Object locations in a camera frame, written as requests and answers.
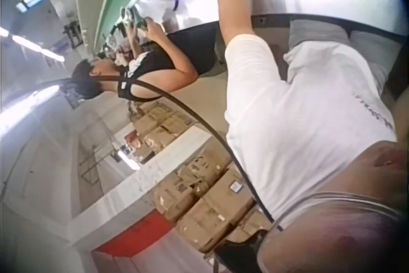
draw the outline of woman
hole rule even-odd
[[[193,27],[166,35],[159,24],[146,19],[145,35],[152,42],[150,51],[143,51],[137,42],[136,27],[128,27],[128,39],[134,59],[127,61],[117,55],[117,60],[98,59],[81,61],[73,71],[77,93],[83,99],[92,99],[105,91],[118,93],[120,98],[138,102],[158,99],[158,95],[130,82],[94,81],[96,76],[124,76],[152,84],[168,93],[192,84],[198,76],[208,72],[215,64],[215,36],[217,23]]]

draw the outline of black tank top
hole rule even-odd
[[[198,75],[208,72],[215,64],[214,48],[217,24],[217,22],[212,22],[178,31],[167,36],[189,58]],[[144,74],[157,70],[175,69],[171,58],[156,43],[150,43],[149,46],[145,45],[142,48],[143,51],[148,50],[149,53],[143,58],[139,67],[129,78],[138,79]],[[130,91],[131,86],[132,84],[129,82],[119,82],[118,96],[136,102],[151,102],[159,98],[135,97]]]

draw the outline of plastic bottle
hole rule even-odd
[[[136,25],[136,28],[146,28],[146,21],[135,6],[129,8],[121,8],[121,20],[124,25],[129,25],[131,22]]]

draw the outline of skin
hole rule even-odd
[[[219,0],[219,19],[226,46],[238,35],[254,34],[247,0]],[[406,212],[406,154],[396,143],[376,143],[321,191],[370,196]],[[264,272],[367,272],[393,235],[388,222],[370,214],[318,206],[284,232],[271,232],[259,263],[268,268]]]
[[[196,81],[198,77],[197,72],[188,57],[186,57],[186,55],[184,55],[184,53],[182,53],[182,51],[177,48],[170,39],[168,39],[159,24],[155,23],[150,18],[146,18],[146,23],[148,28],[140,31],[144,31],[148,39],[158,43],[158,45],[165,50],[171,58],[175,69],[164,67],[163,70],[144,74],[138,79],[150,83],[168,93],[182,89]],[[141,53],[141,48],[135,39],[138,30],[131,26],[128,28],[128,31],[132,51],[134,55],[139,55]],[[125,61],[125,59],[120,59],[121,63],[125,63]],[[94,68],[89,73],[92,77],[120,75],[112,60],[97,60],[93,64]],[[101,88],[103,91],[117,92],[117,86],[118,84],[116,82],[101,82]],[[134,96],[141,98],[157,97],[156,93],[139,86],[132,86],[131,93]]]

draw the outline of black cable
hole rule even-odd
[[[151,85],[149,83],[146,83],[144,81],[140,81],[140,80],[137,80],[137,79],[129,79],[129,78],[126,78],[126,77],[116,77],[116,76],[93,77],[92,79],[94,81],[130,82],[131,84],[135,84],[137,86],[142,86],[143,88],[154,91],[155,93],[161,95],[162,97],[166,97],[168,100],[170,100],[171,102],[173,102],[174,104],[178,105],[183,110],[185,110],[187,113],[189,113],[200,124],[202,124],[211,134],[213,134],[213,136],[223,145],[223,147],[229,153],[229,155],[231,157],[231,160],[236,164],[241,176],[244,179],[244,182],[247,184],[247,186],[249,187],[252,195],[254,196],[254,199],[256,200],[257,205],[259,205],[260,209],[266,215],[267,219],[271,223],[274,222],[273,217],[271,216],[270,212],[267,210],[266,206],[264,206],[264,204],[261,201],[260,197],[258,196],[253,184],[251,183],[250,178],[247,176],[247,173],[244,171],[242,165],[239,163],[238,159],[234,155],[233,151],[231,150],[231,148],[229,147],[227,142],[225,142],[225,140],[222,138],[222,136],[212,126],[210,126],[204,119],[202,119],[202,117],[200,117],[200,115],[198,115],[196,112],[194,112],[190,107],[185,105],[183,102],[181,102],[180,100],[178,100],[176,97],[172,96],[171,94],[157,88],[156,86],[153,86],[153,85]],[[67,86],[75,86],[75,84],[77,82],[82,82],[83,83],[84,81],[88,81],[88,80],[89,79],[82,79],[82,78],[66,78],[66,79],[59,79],[59,80],[55,80],[55,81],[43,82],[41,84],[37,84],[36,86],[33,86],[29,90],[24,90],[24,91],[21,91],[21,92],[17,93],[16,95],[14,95],[14,97],[16,97],[16,99],[18,99],[19,97],[21,97],[23,95],[30,94],[33,91],[38,91],[38,90],[41,90],[43,88],[48,88],[49,86],[53,86],[53,85],[62,86],[63,89],[61,89],[61,90],[64,91],[64,88],[66,88]],[[279,225],[278,225],[277,229],[279,231],[283,231],[283,229]]]

